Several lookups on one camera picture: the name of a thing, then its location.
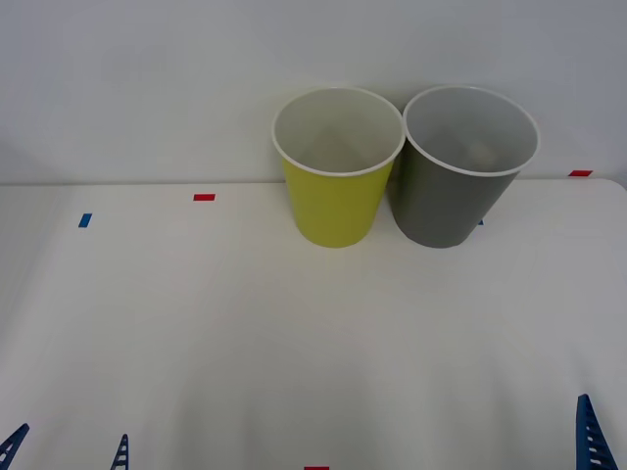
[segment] white table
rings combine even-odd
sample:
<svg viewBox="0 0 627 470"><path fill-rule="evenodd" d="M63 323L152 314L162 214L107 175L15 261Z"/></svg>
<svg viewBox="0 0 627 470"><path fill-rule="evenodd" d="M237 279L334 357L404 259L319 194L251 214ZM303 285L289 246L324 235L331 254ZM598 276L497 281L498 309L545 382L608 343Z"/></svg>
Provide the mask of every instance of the white table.
<svg viewBox="0 0 627 470"><path fill-rule="evenodd" d="M604 180L516 181L448 250L387 204L317 247L282 184L3 187L0 440L29 423L12 470L106 470L122 433L133 470L570 470L588 393L625 468L626 279Z"/></svg>

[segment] blue tape marker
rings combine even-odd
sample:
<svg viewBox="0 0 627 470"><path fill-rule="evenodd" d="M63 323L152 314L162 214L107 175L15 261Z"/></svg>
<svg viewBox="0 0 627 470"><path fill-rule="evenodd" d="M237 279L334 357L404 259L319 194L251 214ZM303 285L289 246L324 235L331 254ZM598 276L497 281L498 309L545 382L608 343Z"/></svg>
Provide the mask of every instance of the blue tape marker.
<svg viewBox="0 0 627 470"><path fill-rule="evenodd" d="M87 225L89 225L89 220L91 220L91 213L84 213L80 218L78 228L87 228Z"/></svg>

